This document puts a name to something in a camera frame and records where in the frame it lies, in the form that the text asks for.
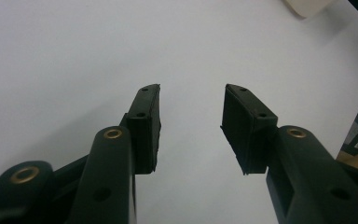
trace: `screw hole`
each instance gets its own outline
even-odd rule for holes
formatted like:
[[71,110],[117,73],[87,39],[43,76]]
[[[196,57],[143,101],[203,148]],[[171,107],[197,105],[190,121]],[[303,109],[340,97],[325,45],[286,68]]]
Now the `screw hole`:
[[20,169],[11,176],[10,181],[13,184],[23,184],[34,179],[39,174],[39,168],[28,166]]
[[333,188],[330,190],[330,193],[341,200],[349,200],[351,198],[351,195],[345,189],[341,188]]
[[112,191],[108,188],[100,188],[94,191],[92,197],[96,202],[100,203],[109,198],[111,193]]
[[287,133],[289,133],[290,135],[292,135],[293,137],[296,137],[296,138],[304,138],[307,136],[306,133],[302,132],[299,129],[294,129],[294,128],[288,129]]
[[123,132],[119,129],[112,129],[103,134],[105,138],[118,138],[123,134]]

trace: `white background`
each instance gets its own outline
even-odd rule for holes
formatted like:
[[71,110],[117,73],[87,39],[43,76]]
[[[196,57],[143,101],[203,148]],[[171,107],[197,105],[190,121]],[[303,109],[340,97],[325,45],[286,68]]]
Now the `white background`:
[[138,223],[276,223],[264,175],[243,176],[221,132],[227,83],[336,156],[358,111],[358,12],[301,20],[280,0],[0,1],[0,174],[54,169],[161,84],[157,171],[137,176]]

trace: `white table surface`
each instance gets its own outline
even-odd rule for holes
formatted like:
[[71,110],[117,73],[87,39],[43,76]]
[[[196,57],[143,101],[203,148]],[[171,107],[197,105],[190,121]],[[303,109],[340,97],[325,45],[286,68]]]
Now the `white table surface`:
[[54,169],[161,84],[157,171],[138,223],[277,223],[265,175],[243,176],[221,132],[227,83],[336,156],[358,111],[358,12],[301,20],[280,0],[0,1],[0,174]]

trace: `white object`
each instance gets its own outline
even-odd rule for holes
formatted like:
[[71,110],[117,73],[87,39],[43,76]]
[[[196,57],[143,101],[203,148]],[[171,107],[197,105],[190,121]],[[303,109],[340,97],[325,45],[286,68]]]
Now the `white object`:
[[336,0],[286,0],[289,7],[304,18],[315,15],[334,1]]

